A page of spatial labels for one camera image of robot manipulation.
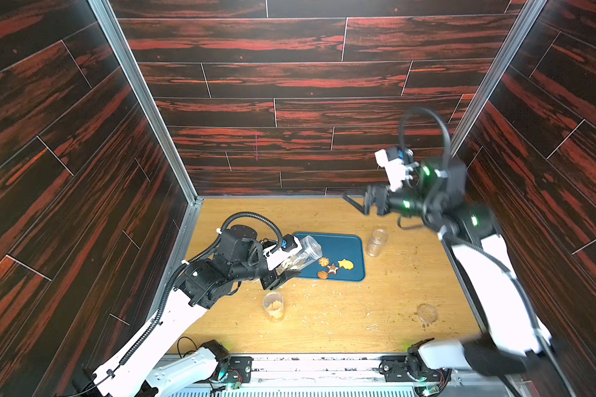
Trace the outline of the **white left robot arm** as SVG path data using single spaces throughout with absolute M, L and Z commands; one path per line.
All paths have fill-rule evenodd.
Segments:
M 169 396 L 198 381 L 222 378 L 230 360 L 219 342 L 202 343 L 186 357 L 163 365 L 162 357 L 192 324 L 244 281 L 274 290 L 301 272 L 294 260 L 301 240 L 283 234 L 268 218 L 229 216 L 202 253 L 184 260 L 167 281 L 156 312 L 100 365 L 79 396 Z

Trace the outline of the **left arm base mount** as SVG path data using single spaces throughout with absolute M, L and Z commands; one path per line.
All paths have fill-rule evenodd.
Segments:
M 216 340 L 203 343 L 201 348 L 209 350 L 216 361 L 215 370 L 209 377 L 201 381 L 210 385 L 211 389 L 238 389 L 248 384 L 252 378 L 253 358 L 234 356 Z

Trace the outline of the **clear round jar lid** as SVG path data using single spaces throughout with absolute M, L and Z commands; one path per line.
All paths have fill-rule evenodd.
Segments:
M 439 319 L 437 307 L 432 304 L 420 304 L 417 306 L 417 317 L 424 326 L 436 323 Z

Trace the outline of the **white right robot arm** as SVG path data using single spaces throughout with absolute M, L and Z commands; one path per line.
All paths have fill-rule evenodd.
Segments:
M 482 318 L 481 333 L 465 340 L 420 341 L 409 347 L 402 361 L 383 361 L 381 373 L 386 378 L 406 376 L 418 396 L 437 396 L 455 371 L 476 372 L 508 385 L 511 375 L 524 374 L 548 362 L 567 394 L 574 395 L 556 358 L 551 333 L 538 318 L 513 268 L 493 211 L 465 198 L 465 163 L 450 152 L 414 160 L 406 132 L 415 116 L 435 120 L 445 146 L 450 146 L 449 129 L 437 112 L 423 107 L 407 110 L 398 125 L 398 145 L 375 155 L 388 182 L 369 185 L 355 208 L 362 214 L 419 218 L 434 232 L 450 264 L 465 280 L 475 311 Z

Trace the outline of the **clear plastic cookie jar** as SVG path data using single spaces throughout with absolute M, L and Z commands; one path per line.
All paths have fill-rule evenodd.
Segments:
M 386 246 L 388 240 L 388 233 L 382 228 L 374 229 L 368 239 L 366 246 L 366 253 L 368 256 L 379 256 Z

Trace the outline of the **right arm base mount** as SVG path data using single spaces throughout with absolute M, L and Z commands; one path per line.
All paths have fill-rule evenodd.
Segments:
M 378 372 L 386 382 L 413 381 L 416 396 L 437 396 L 447 387 L 452 370 L 449 368 L 430 369 L 419 353 L 422 345 L 433 338 L 422 340 L 410 346 L 404 356 L 383 356 Z

